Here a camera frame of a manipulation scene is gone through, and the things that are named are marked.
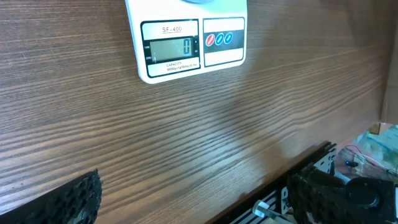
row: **tare button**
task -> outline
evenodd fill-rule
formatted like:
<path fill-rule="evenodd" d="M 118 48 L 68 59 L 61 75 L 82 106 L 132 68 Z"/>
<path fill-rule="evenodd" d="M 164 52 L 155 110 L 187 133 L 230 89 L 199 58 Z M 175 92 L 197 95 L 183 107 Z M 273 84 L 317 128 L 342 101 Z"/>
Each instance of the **tare button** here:
<path fill-rule="evenodd" d="M 233 37 L 233 35 L 232 35 L 231 32 L 227 33 L 227 34 L 225 35 L 224 43 L 225 43 L 225 44 L 231 43 L 232 37 Z"/>
<path fill-rule="evenodd" d="M 224 34 L 223 33 L 219 33 L 216 37 L 216 45 L 220 45 L 222 44 L 224 41 Z"/>

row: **scale label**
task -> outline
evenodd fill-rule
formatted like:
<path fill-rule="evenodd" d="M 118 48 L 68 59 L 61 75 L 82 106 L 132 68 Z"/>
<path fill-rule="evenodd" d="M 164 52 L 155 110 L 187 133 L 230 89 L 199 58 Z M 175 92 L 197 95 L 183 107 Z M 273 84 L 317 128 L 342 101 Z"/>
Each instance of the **scale label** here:
<path fill-rule="evenodd" d="M 154 65 L 148 65 L 149 75 L 152 77 L 165 75 L 175 72 L 182 72 L 199 68 L 199 58 L 188 58 L 183 60 L 176 60 L 172 62 L 157 63 Z"/>
<path fill-rule="evenodd" d="M 198 21 L 143 22 L 144 40 L 198 35 Z"/>

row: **digital kitchen scale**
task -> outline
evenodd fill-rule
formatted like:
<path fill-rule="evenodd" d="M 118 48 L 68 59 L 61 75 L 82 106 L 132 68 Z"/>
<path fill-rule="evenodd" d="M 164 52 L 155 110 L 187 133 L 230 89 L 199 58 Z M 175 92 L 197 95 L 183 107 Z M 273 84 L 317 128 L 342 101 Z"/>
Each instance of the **digital kitchen scale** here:
<path fill-rule="evenodd" d="M 159 83 L 241 65 L 246 0 L 126 0 L 138 73 Z"/>

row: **wood grain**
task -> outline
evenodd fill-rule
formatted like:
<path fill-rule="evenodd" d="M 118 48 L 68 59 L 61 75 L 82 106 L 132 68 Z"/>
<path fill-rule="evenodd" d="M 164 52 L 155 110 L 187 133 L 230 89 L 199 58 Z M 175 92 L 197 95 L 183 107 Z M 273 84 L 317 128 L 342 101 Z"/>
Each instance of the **wood grain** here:
<path fill-rule="evenodd" d="M 242 66 L 148 85 L 124 1 L 1 1 L 0 213 L 98 168 L 97 223 L 205 223 L 379 119 L 395 1 L 248 14 Z"/>

